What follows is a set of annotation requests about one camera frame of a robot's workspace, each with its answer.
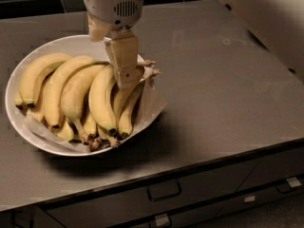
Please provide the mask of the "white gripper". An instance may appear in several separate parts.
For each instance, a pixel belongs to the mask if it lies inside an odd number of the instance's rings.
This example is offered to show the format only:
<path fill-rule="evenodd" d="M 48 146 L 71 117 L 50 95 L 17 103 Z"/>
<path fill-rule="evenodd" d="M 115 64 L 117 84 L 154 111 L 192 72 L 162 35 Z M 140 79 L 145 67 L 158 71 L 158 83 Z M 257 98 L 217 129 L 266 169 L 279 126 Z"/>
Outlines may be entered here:
<path fill-rule="evenodd" d="M 92 42 L 102 41 L 113 26 L 132 27 L 142 16 L 143 0 L 84 0 L 84 4 Z M 134 86 L 140 80 L 138 38 L 129 29 L 113 30 L 104 44 L 119 89 Z"/>

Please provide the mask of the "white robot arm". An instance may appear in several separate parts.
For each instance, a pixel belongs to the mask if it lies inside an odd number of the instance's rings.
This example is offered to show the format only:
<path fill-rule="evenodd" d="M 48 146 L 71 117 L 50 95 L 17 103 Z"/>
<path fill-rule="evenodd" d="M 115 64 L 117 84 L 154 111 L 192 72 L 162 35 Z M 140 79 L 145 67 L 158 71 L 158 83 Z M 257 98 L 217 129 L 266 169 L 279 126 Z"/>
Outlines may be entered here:
<path fill-rule="evenodd" d="M 283 65 L 304 82 L 304 0 L 219 0 Z M 135 84 L 138 41 L 130 28 L 141 18 L 143 0 L 84 0 L 89 37 L 110 35 L 110 62 L 119 88 Z"/>

